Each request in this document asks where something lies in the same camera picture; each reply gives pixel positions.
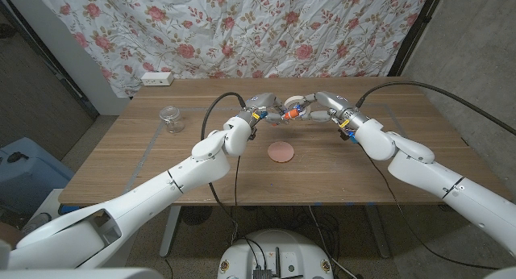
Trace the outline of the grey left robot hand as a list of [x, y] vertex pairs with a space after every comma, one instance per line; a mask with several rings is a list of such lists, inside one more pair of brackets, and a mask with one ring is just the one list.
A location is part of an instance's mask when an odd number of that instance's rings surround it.
[[285, 120], [282, 115], [287, 109], [282, 100], [273, 93], [257, 94], [245, 102], [245, 109], [257, 114], [260, 120], [271, 124], [280, 124]]

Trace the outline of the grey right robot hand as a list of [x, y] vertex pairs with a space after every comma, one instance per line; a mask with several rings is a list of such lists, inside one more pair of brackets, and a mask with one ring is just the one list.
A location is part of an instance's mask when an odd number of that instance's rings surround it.
[[[325, 106], [327, 110], [309, 111], [308, 107], [317, 102], [321, 106]], [[315, 122], [325, 123], [330, 120], [346, 120], [351, 119], [357, 113], [346, 98], [327, 91], [319, 91], [315, 94], [308, 94], [298, 103], [299, 116], [302, 120], [312, 120]]]

